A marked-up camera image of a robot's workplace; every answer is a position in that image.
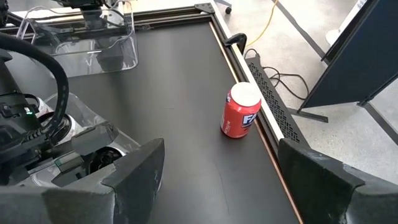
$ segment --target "clear plastic cover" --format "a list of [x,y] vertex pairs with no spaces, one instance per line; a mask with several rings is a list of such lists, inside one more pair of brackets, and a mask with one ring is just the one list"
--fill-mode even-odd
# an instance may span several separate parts
[[[129,1],[118,1],[111,9],[56,10],[43,6],[29,10],[17,38],[31,39],[33,45],[61,64],[68,77],[137,66],[136,34]],[[29,27],[34,31],[33,36],[27,32]]]
[[[44,100],[44,102],[51,108],[55,109],[57,104],[58,95],[54,94]],[[83,129],[92,127],[94,125],[100,124],[106,121],[100,115],[96,114],[94,111],[89,109],[76,95],[73,93],[69,94],[68,106],[66,114],[70,115],[75,121],[83,127]],[[125,154],[136,150],[140,145],[133,139],[131,139],[127,134],[124,134],[119,130],[119,136],[115,141],[109,145],[109,147],[116,148],[122,156]]]

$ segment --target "black power cord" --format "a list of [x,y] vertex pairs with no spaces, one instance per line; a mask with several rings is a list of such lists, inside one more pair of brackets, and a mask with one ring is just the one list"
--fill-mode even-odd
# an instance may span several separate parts
[[[251,51],[251,50],[254,51],[258,57],[260,57],[260,54],[259,54],[259,53],[257,52],[257,50],[255,50],[255,49],[248,49],[248,50],[245,52],[245,54],[244,54],[243,57],[246,58],[248,52]],[[273,70],[273,71],[276,72],[273,76],[269,77],[270,80],[277,80],[277,82],[276,82],[276,84],[274,85],[274,87],[277,87],[277,86],[281,83],[283,86],[285,86],[285,88],[287,89],[287,91],[289,91],[289,93],[291,93],[292,95],[294,95],[296,98],[298,98],[298,99],[300,99],[300,100],[305,100],[306,97],[310,94],[310,90],[309,90],[309,88],[308,88],[307,82],[304,80],[304,78],[303,78],[301,75],[299,75],[299,74],[289,74],[289,73],[280,73],[280,72],[278,71],[278,69],[276,69],[276,68],[274,68],[274,67],[268,67],[268,66],[263,67],[262,69],[271,69],[271,70]],[[303,81],[303,83],[304,83],[305,89],[307,90],[307,95],[306,95],[305,97],[300,97],[300,96],[298,96],[296,93],[294,93],[294,92],[286,85],[286,83],[282,81],[281,78],[284,77],[284,76],[286,76],[286,77],[299,77],[299,79],[301,79],[301,81]]]
[[46,136],[50,138],[54,131],[56,131],[56,129],[58,128],[58,125],[60,124],[63,115],[65,114],[65,111],[67,109],[69,97],[69,84],[67,74],[65,73],[61,65],[53,57],[44,53],[37,47],[24,40],[20,40],[13,36],[0,33],[0,49],[17,52],[19,54],[35,59],[36,61],[46,66],[54,75],[58,89],[58,99],[54,111],[54,116],[52,116],[50,122],[44,127],[28,133],[28,135],[25,137],[25,140],[37,138],[42,134],[46,134]]

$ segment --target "wheel caster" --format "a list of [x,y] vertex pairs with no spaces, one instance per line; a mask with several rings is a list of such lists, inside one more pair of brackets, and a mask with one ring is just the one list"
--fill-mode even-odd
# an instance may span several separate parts
[[232,11],[232,9],[230,7],[227,7],[225,9],[225,13],[227,13],[227,14],[231,14],[231,11]]

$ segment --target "vent grille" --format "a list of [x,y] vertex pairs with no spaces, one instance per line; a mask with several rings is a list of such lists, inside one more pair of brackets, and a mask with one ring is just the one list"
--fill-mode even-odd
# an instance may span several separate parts
[[262,92],[262,95],[266,99],[268,107],[272,111],[272,114],[274,115],[276,122],[278,123],[284,137],[300,143],[299,135],[297,134],[297,132],[294,131],[293,126],[287,120],[286,113],[289,112],[285,112],[280,107],[279,100],[276,99],[274,96],[275,88],[272,86],[271,81],[268,78],[264,78],[262,74],[263,71],[260,71],[254,63],[248,62],[248,66],[250,72],[253,74],[253,77]]

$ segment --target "yellow cable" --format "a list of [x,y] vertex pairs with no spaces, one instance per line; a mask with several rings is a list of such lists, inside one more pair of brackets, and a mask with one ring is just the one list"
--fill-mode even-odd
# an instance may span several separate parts
[[273,7],[272,7],[272,9],[271,9],[271,15],[269,16],[268,23],[267,23],[266,27],[264,28],[264,30],[262,30],[261,34],[260,34],[254,41],[248,43],[246,46],[249,46],[249,45],[254,44],[254,43],[255,43],[257,40],[259,40],[259,39],[261,38],[261,36],[266,32],[267,28],[269,27],[269,24],[271,23],[272,16],[274,15],[274,9],[275,9],[275,6],[276,6],[276,4],[278,3],[278,1],[279,1],[279,0],[276,0],[276,1],[275,1],[274,5],[273,5]]

